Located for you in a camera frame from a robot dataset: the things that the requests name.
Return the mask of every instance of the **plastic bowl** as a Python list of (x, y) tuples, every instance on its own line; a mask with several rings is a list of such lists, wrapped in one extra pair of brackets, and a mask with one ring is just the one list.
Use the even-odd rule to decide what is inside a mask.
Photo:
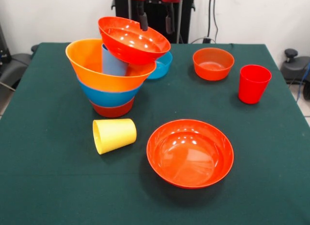
[(101, 52), (101, 39), (78, 40), (66, 48), (66, 55), (80, 81), (96, 90), (123, 92), (136, 89), (156, 68), (153, 61), (145, 65), (130, 64), (125, 76), (103, 74)]
[(135, 97), (133, 97), (128, 103), (121, 105), (121, 106), (116, 106), (116, 107), (103, 107), (94, 104), (92, 101), (91, 104), (93, 106), (93, 109), (101, 116), (107, 117), (107, 118), (117, 118), (120, 116), (123, 116), (127, 114), (134, 103)]
[(158, 79), (167, 74), (172, 62), (171, 52), (167, 52), (164, 56), (156, 61), (156, 69), (149, 75), (147, 79)]
[(209, 81), (218, 81), (227, 77), (234, 64), (229, 52), (215, 47), (198, 50), (193, 55), (196, 74)]
[(197, 120), (168, 122), (149, 138), (147, 158), (167, 182), (199, 189), (223, 179), (233, 165), (233, 149), (216, 127)]
[(79, 78), (77, 79), (88, 99), (94, 104), (103, 107), (115, 107), (128, 103), (142, 86), (140, 85), (138, 88), (124, 92), (105, 92), (88, 87)]
[(147, 64), (166, 54), (171, 45), (158, 31), (140, 29), (136, 21), (103, 17), (98, 21), (103, 43), (112, 55), (132, 64)]

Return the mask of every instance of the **bowl rim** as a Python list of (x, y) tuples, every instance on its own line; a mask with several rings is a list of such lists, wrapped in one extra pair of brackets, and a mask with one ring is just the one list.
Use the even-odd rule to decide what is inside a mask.
[(155, 64), (154, 69), (153, 69), (152, 71), (146, 73), (146, 74), (142, 74), (142, 75), (139, 75), (139, 76), (115, 76), (115, 75), (103, 74), (103, 73), (99, 73), (99, 72), (93, 71), (93, 70), (91, 70), (91, 69), (87, 69), (87, 68), (83, 67), (82, 65), (76, 63), (75, 61), (73, 61), (73, 60), (71, 59), (71, 57), (68, 55), (68, 49), (69, 49), (73, 44), (75, 44), (75, 43), (82, 42), (82, 41), (89, 41), (89, 40), (101, 41), (101, 44), (104, 44), (104, 43), (102, 42), (102, 39), (100, 39), (100, 38), (87, 38), (87, 39), (75, 40), (75, 41), (71, 42), (70, 44), (68, 44), (68, 46), (66, 47), (66, 50), (65, 50), (65, 53), (66, 53), (67, 58), (68, 58), (72, 63), (74, 63), (74, 64), (77, 65), (78, 67), (80, 67), (80, 68), (86, 70), (87, 72), (90, 72), (90, 73), (96, 74), (96, 75), (100, 75), (100, 76), (109, 76), (109, 77), (111, 76), (111, 77), (115, 77), (115, 78), (123, 78), (123, 79), (126, 79), (126, 78), (127, 78), (127, 79), (128, 79), (128, 78), (137, 78), (137, 77), (143, 77), (143, 76), (150, 75), (150, 74), (151, 74), (152, 72), (154, 72), (155, 69), (156, 69), (156, 61), (155, 61), (155, 60), (152, 61), (152, 62), (150, 62), (150, 63), (148, 63), (148, 64), (151, 64), (151, 63), (152, 63), (152, 64)]
[(195, 56), (197, 55), (197, 53), (199, 53), (199, 52), (201, 52), (201, 51), (203, 51), (203, 50), (206, 50), (206, 49), (209, 49), (209, 50), (212, 50), (212, 49), (213, 49), (213, 50), (214, 50), (214, 49), (220, 50), (220, 51), (222, 51), (223, 53), (227, 54), (228, 56), (232, 57), (232, 61), (233, 61), (233, 62), (232, 62), (232, 64), (231, 64), (229, 67), (226, 67), (226, 68), (221, 69), (221, 70), (213, 70), (213, 69), (203, 68), (204, 70), (212, 71), (212, 72), (219, 72), (219, 71), (226, 71), (227, 69), (231, 69), (231, 68), (233, 67), (233, 65), (234, 65), (234, 57), (233, 57), (233, 55), (232, 55), (230, 52), (228, 52), (228, 51), (226, 51), (226, 50), (224, 50), (224, 49), (222, 49), (222, 48), (217, 48), (217, 47), (204, 47), (204, 48), (198, 49), (198, 50), (193, 54), (193, 62), (194, 62), (195, 65), (198, 65), (198, 66), (199, 66), (199, 64), (195, 61)]
[[(149, 152), (148, 152), (148, 149), (149, 149), (149, 143), (150, 143), (150, 140), (152, 138), (152, 136), (155, 135), (155, 133), (162, 127), (166, 126), (167, 124), (170, 124), (170, 123), (174, 123), (176, 121), (194, 121), (194, 122), (199, 122), (199, 123), (203, 123), (204, 125), (208, 125), (210, 127), (213, 127), (214, 129), (216, 129), (217, 131), (219, 131), (227, 140), (228, 140), (228, 143), (229, 143), (229, 147), (232, 151), (232, 162), (229, 166), (229, 168), (227, 169), (227, 171), (223, 174), (223, 176), (221, 176), (218, 180), (212, 182), (212, 183), (208, 183), (208, 184), (202, 184), (202, 185), (198, 185), (198, 186), (188, 186), (188, 185), (182, 185), (182, 184), (176, 184), (174, 182), (172, 182), (171, 180), (167, 179), (166, 177), (162, 176), (161, 174), (159, 174), (153, 167), (153, 164), (151, 162), (151, 159), (150, 159), (150, 156), (149, 156)], [(166, 182), (172, 184), (172, 185), (175, 185), (175, 186), (178, 186), (178, 187), (181, 187), (181, 188), (186, 188), (186, 189), (201, 189), (201, 188), (205, 188), (205, 187), (208, 187), (210, 185), (213, 185), (219, 181), (221, 181), (224, 177), (226, 177), (228, 175), (228, 173), (230, 172), (232, 166), (233, 166), (233, 162), (234, 162), (234, 152), (233, 152), (233, 146), (230, 142), (230, 140), (227, 138), (227, 136), (222, 132), (220, 131), (217, 127), (209, 124), (209, 123), (206, 123), (204, 121), (200, 121), (200, 120), (192, 120), (192, 119), (179, 119), (179, 120), (172, 120), (172, 121), (169, 121), (169, 122), (166, 122), (164, 124), (162, 124), (161, 126), (159, 126), (152, 134), (151, 136), (149, 137), (148, 139), (148, 142), (147, 142), (147, 145), (146, 145), (146, 156), (147, 156), (147, 159), (148, 159), (148, 162), (150, 164), (150, 166), (152, 167), (153, 171), (155, 171), (155, 173), (157, 173), (158, 176), (160, 176), (162, 179), (164, 179)]]
[[(107, 35), (108, 37), (110, 37), (111, 39), (117, 41), (117, 42), (119, 42), (119, 41), (118, 41), (117, 39), (113, 38), (112, 36), (110, 36), (108, 33), (106, 33), (106, 32), (101, 28), (101, 26), (99, 25), (99, 21), (102, 20), (102, 19), (105, 19), (105, 18), (117, 18), (117, 19), (120, 19), (120, 20), (131, 21), (131, 22), (134, 22), (135, 24), (138, 23), (138, 22), (135, 21), (135, 20), (131, 20), (131, 19), (128, 19), (128, 18), (123, 18), (123, 17), (117, 17), (117, 16), (105, 16), (105, 17), (101, 17), (100, 19), (98, 19), (98, 26), (99, 26), (100, 31), (103, 32), (104, 34), (106, 34), (106, 35)], [(122, 43), (122, 44), (125, 45), (125, 46), (127, 46), (127, 47), (129, 47), (129, 48), (131, 48), (131, 49), (135, 49), (135, 50), (139, 50), (139, 51), (141, 51), (141, 52), (146, 52), (146, 53), (151, 53), (151, 54), (163, 54), (163, 53), (165, 54), (165, 53), (169, 52), (169, 50), (171, 49), (171, 44), (170, 44), (169, 40), (168, 40), (165, 36), (163, 36), (161, 33), (159, 33), (158, 31), (154, 30), (153, 28), (148, 27), (148, 30), (152, 30), (152, 31), (154, 31), (155, 33), (157, 33), (157, 34), (159, 34), (160, 36), (162, 36), (162, 37), (165, 39), (165, 41), (167, 41), (167, 43), (169, 44), (168, 50), (166, 50), (166, 51), (161, 51), (161, 52), (150, 52), (150, 51), (142, 50), (142, 49), (140, 49), (140, 48), (130, 47), (130, 46), (124, 44), (124, 43)]]

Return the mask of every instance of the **red bowl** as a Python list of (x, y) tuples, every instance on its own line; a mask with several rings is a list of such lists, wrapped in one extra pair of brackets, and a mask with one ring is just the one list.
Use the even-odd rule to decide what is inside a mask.
[(219, 81), (227, 77), (234, 64), (229, 52), (215, 47), (202, 48), (193, 55), (195, 72), (209, 81)]
[(116, 106), (116, 107), (103, 107), (96, 105), (92, 101), (91, 104), (93, 106), (93, 109), (101, 116), (107, 117), (107, 118), (117, 118), (120, 116), (123, 116), (127, 114), (134, 103), (135, 97), (133, 97), (128, 103), (125, 103), (124, 105)]
[(153, 170), (167, 182), (199, 189), (223, 179), (233, 165), (233, 149), (216, 127), (198, 120), (175, 120), (149, 138), (146, 153)]
[(148, 64), (166, 54), (171, 45), (152, 28), (140, 29), (136, 21), (103, 17), (98, 21), (102, 41), (112, 55), (132, 64)]

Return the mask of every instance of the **table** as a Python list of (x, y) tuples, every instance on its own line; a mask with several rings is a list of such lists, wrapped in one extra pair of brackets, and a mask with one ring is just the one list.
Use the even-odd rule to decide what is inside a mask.
[[(67, 44), (41, 44), (0, 120), (0, 224), (310, 223), (310, 129), (265, 45), (172, 45), (168, 74), (146, 82), (124, 116), (137, 141), (98, 155), (92, 121), (102, 119), (65, 56)], [(193, 53), (231, 52), (229, 76), (207, 82)], [(256, 105), (237, 98), (239, 70), (268, 68), (273, 78)], [(221, 182), (184, 190), (149, 166), (146, 143), (158, 126), (197, 119), (230, 139), (234, 165)]]

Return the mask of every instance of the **blue bowl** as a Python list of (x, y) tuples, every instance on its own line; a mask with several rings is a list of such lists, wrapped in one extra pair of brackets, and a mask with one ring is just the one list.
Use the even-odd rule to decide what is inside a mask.
[(158, 79), (167, 74), (172, 62), (171, 52), (167, 52), (164, 56), (156, 60), (156, 69), (149, 75), (147, 79)]
[(116, 107), (128, 103), (137, 94), (142, 86), (141, 84), (133, 90), (124, 92), (105, 92), (90, 88), (84, 85), (79, 78), (77, 79), (88, 99), (94, 104), (103, 107)]

